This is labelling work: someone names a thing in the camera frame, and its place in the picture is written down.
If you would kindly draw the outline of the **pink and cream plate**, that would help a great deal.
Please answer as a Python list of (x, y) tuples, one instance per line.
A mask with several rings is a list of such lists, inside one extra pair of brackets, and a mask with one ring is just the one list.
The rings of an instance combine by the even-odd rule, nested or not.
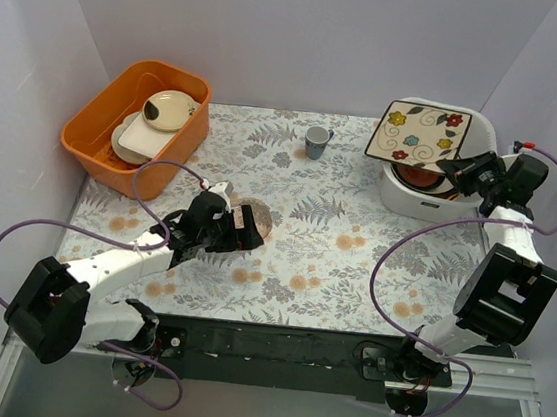
[(430, 195), (433, 197), (438, 197), (440, 199), (451, 199), (457, 194), (456, 188), (453, 186), (446, 177), (442, 178), (442, 182), (435, 186), (429, 191)]

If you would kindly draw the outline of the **small red round plate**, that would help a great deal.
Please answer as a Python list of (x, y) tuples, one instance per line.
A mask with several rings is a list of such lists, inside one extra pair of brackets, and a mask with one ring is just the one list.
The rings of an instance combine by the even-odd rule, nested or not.
[(432, 188), (441, 180), (438, 174), (422, 170), (422, 168), (399, 165), (396, 172), (406, 183), (421, 189)]

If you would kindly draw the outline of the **black round plate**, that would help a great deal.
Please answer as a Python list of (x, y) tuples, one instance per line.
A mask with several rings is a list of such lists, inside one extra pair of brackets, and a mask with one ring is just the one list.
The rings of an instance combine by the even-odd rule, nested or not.
[(444, 183), (443, 176), (422, 168), (394, 164), (392, 169), (399, 181), (415, 190), (431, 191)]

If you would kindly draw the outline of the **cream rectangular floral plate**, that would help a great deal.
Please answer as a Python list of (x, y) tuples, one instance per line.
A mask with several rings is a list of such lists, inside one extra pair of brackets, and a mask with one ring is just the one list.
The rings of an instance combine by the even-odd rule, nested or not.
[(379, 120), (364, 154), (441, 175), (438, 161), (458, 159), (472, 120), (458, 109), (396, 100)]

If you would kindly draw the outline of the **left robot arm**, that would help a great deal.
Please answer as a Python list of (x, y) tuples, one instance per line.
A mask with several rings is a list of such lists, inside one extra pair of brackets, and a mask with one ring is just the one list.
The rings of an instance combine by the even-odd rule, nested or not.
[(54, 257), (37, 262), (3, 317), (42, 363), (60, 360), (77, 345), (107, 341), (149, 352), (156, 343), (156, 313), (132, 298), (109, 303), (108, 295), (200, 251), (245, 252), (263, 243), (250, 204), (231, 205), (223, 195), (204, 191), (127, 247), (66, 264)]

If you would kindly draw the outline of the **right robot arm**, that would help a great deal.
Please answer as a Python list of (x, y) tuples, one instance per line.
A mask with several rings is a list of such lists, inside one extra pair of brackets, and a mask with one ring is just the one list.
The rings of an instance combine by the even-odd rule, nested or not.
[(494, 152), (439, 160), (458, 192), (481, 197), (479, 214), (490, 249), (458, 294), (452, 314), (420, 326), (394, 356), (404, 381), (432, 379), (448, 360), (479, 345), (519, 345), (531, 333), (557, 289), (557, 270), (543, 263), (532, 236), (528, 203), (548, 177), (529, 154), (508, 159)]

